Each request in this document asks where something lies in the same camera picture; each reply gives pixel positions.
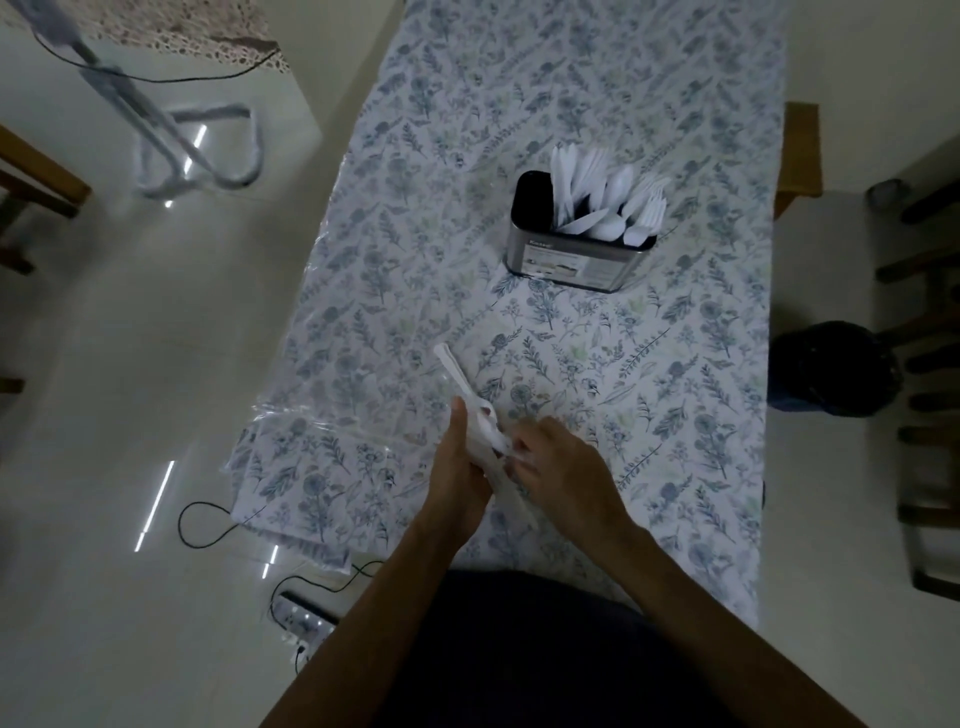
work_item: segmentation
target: hand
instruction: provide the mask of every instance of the hand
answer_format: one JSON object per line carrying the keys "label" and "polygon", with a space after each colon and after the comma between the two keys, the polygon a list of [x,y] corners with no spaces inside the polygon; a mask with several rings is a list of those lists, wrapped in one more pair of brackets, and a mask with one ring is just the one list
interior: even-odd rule
{"label": "hand", "polygon": [[417,520],[425,530],[459,549],[483,520],[491,494],[483,471],[470,463],[467,455],[467,406],[454,397],[450,426],[437,446],[430,490]]}
{"label": "hand", "polygon": [[596,448],[558,420],[523,420],[514,447],[533,454],[533,467],[511,466],[533,500],[566,538],[594,560],[598,549],[636,528]]}

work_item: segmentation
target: forearm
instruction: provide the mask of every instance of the forearm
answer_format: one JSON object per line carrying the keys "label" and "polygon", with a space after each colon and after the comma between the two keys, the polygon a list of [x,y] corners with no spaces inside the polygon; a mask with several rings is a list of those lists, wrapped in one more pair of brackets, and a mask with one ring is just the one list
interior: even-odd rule
{"label": "forearm", "polygon": [[456,550],[445,534],[414,520],[261,728],[368,724],[390,690]]}
{"label": "forearm", "polygon": [[600,546],[595,560],[751,728],[862,726],[687,576],[639,526]]}

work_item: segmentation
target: floral tablecloth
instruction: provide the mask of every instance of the floral tablecloth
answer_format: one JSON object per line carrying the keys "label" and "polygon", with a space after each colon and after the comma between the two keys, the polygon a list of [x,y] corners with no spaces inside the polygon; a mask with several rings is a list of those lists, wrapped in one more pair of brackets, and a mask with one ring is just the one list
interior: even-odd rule
{"label": "floral tablecloth", "polygon": [[[755,623],[781,22],[764,0],[408,2],[231,457],[233,517],[331,566],[389,553],[444,429],[445,341],[501,420],[596,445],[636,521]],[[558,142],[673,179],[618,293],[502,263],[516,179]],[[456,564],[615,595],[537,517],[492,505]]]}

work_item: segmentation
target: label on cutlery holder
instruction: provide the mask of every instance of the label on cutlery holder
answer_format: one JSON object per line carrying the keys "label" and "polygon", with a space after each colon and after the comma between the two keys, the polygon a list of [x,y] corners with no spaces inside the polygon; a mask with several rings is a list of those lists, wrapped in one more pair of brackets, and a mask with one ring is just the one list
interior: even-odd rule
{"label": "label on cutlery holder", "polygon": [[528,240],[520,273],[524,276],[554,280],[557,283],[610,289],[626,266],[627,263],[617,260],[543,248],[536,240]]}

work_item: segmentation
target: left hand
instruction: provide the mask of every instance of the left hand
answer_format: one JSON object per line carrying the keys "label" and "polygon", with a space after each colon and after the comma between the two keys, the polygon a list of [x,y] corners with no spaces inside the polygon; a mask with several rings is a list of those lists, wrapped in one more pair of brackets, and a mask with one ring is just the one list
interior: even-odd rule
{"label": "left hand", "polygon": [[437,446],[430,471],[430,490],[417,521],[427,531],[459,549],[483,520],[492,494],[483,471],[467,455],[467,405],[450,403],[450,426]]}

